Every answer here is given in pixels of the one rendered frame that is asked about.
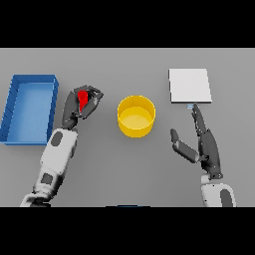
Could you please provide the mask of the blue tray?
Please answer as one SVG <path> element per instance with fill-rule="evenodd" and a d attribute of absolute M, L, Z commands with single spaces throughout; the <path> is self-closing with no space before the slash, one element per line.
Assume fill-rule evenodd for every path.
<path fill-rule="evenodd" d="M 0 124 L 0 143 L 46 145 L 53 130 L 55 75 L 13 75 Z"/>

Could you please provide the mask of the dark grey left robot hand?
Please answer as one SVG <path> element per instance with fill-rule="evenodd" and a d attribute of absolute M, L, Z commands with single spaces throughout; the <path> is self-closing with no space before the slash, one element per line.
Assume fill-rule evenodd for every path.
<path fill-rule="evenodd" d="M 88 103 L 81 112 L 79 111 L 79 90 L 88 92 Z M 97 108 L 103 96 L 104 93 L 101 90 L 89 85 L 83 85 L 70 91 L 64 105 L 62 128 L 71 130 L 78 124 L 78 119 L 85 120 Z"/>

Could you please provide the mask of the red beaker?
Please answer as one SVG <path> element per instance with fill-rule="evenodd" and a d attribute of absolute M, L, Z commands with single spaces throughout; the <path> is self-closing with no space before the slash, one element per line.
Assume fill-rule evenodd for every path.
<path fill-rule="evenodd" d="M 79 111 L 81 112 L 83 108 L 88 103 L 88 92 L 86 90 L 78 91 L 78 100 L 79 100 Z"/>

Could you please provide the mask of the yellow bowl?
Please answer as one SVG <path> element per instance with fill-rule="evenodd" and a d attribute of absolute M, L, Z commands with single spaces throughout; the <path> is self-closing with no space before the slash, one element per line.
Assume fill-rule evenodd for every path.
<path fill-rule="evenodd" d="M 121 132 L 134 138 L 148 135 L 155 121 L 155 106 L 144 96 L 128 96 L 121 100 L 117 110 Z"/>

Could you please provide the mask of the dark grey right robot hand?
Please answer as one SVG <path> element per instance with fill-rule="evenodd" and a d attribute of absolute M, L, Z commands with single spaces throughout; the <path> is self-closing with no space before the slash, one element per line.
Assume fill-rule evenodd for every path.
<path fill-rule="evenodd" d="M 170 137 L 173 150 L 191 163 L 200 163 L 201 168 L 209 174 L 210 179 L 221 179 L 220 155 L 216 139 L 212 131 L 206 127 L 198 104 L 194 104 L 191 113 L 198 138 L 198 150 L 182 141 L 177 131 L 172 128 Z"/>

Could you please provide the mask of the pale square measuring scale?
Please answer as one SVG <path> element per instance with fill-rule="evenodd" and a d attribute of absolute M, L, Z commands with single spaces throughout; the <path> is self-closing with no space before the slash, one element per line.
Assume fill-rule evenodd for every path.
<path fill-rule="evenodd" d="M 170 101 L 173 104 L 211 104 L 206 69 L 169 69 Z"/>

